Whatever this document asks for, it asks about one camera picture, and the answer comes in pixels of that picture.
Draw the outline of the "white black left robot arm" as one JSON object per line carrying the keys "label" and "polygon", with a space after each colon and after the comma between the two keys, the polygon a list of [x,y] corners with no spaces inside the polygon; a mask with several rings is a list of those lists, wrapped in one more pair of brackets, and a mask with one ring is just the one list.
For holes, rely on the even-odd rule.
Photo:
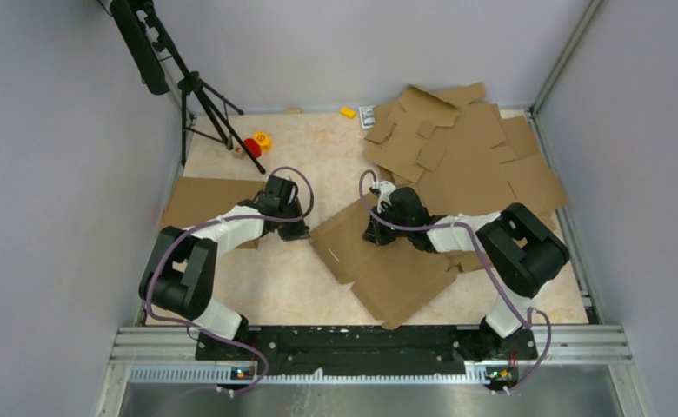
{"label": "white black left robot arm", "polygon": [[229,359],[249,348],[248,320],[214,295],[216,263],[235,248],[256,248],[277,232],[285,242],[309,237],[302,185],[275,174],[264,181],[186,177],[177,180],[138,286],[147,313],[216,336]]}

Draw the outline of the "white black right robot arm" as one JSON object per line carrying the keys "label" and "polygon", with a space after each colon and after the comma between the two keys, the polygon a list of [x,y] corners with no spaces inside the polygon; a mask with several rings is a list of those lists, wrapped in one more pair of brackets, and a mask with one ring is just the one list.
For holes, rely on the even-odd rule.
{"label": "white black right robot arm", "polygon": [[363,238],[386,246],[398,238],[431,254],[472,252],[498,297],[481,323],[480,345],[492,358],[515,347],[514,333],[530,323],[532,301],[570,260],[564,243],[525,205],[487,215],[431,215],[411,187],[374,182],[377,203]]}

